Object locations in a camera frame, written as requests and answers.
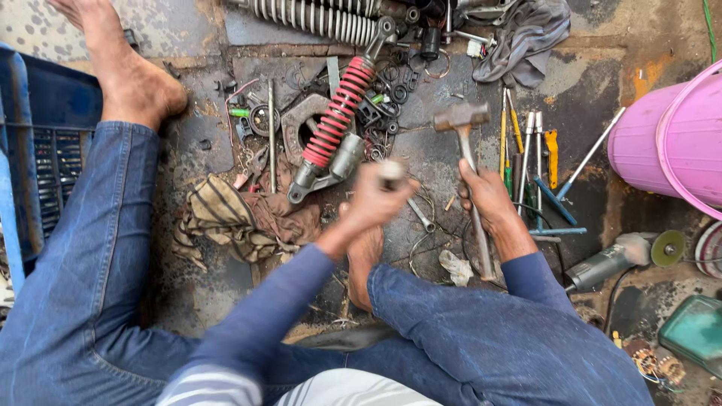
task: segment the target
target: plastic crate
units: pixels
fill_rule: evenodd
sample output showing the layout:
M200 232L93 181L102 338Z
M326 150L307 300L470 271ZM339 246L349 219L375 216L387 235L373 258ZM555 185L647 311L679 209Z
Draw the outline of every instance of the plastic crate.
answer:
M0 43L0 221L16 297L63 213L102 110L95 77Z

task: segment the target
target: red spring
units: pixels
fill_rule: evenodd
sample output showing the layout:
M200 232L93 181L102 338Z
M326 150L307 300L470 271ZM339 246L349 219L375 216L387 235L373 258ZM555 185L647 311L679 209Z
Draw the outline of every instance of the red spring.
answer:
M331 98L329 108L321 117L318 130L313 132L303 150L303 157L314 165L325 168L329 158L341 143L344 131L354 119L358 103L369 88L375 72L360 56L355 56L339 82L336 94Z

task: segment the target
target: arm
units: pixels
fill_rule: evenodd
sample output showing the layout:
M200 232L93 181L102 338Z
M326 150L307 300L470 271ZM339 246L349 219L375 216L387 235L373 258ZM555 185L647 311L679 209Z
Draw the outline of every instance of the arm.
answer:
M509 294L576 314L564 288L554 278L547 260L514 210L499 175L481 166L479 173L474 173L465 160L459 162L459 172L471 187L471 196L483 217L484 228L494 238ZM459 195L464 209L470 210L466 187L459 189Z
M333 271L334 261L346 253L359 234L396 215L417 187L417 183L408 181L397 191L379 191L377 172L377 165L364 165L354 201L342 220L288 264L274 270L220 324L206 332L190 362L176 372L166 387L159 404L172 405L174 398L196 390L201 392L191 395L194 401L221 400L207 397L211 388L219 396L233 397L231 394L237 393L247 400L236 402L239 405L260 403L265 365L291 326L308 310L308 304ZM204 376L219 378L209 380Z

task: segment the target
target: bare foot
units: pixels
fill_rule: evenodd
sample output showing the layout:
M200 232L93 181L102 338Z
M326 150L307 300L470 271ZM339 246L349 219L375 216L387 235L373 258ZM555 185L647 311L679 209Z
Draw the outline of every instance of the bare foot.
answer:
M188 96L177 80L138 55L123 35L109 0L48 0L85 34L90 62L103 89L102 120L160 122L186 107Z
M341 203L339 215L345 216L349 209L348 203ZM371 268L378 263L383 252L383 229L381 226L371 228L358 236L349 245L349 298L356 307L371 313L371 300L368 297L366 281Z

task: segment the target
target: person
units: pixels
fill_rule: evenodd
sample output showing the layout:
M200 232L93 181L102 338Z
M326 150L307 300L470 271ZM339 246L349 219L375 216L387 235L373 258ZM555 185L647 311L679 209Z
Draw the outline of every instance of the person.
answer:
M202 341L141 329L161 121L186 94L125 41L108 0L49 0L83 30L103 116L63 216L0 332L3 405L651 405L630 358L575 313L498 176L459 170L509 294L385 264L382 224L418 184L363 165L340 220ZM466 192L462 205L471 208ZM352 352L283 345L343 255L349 296L399 336Z

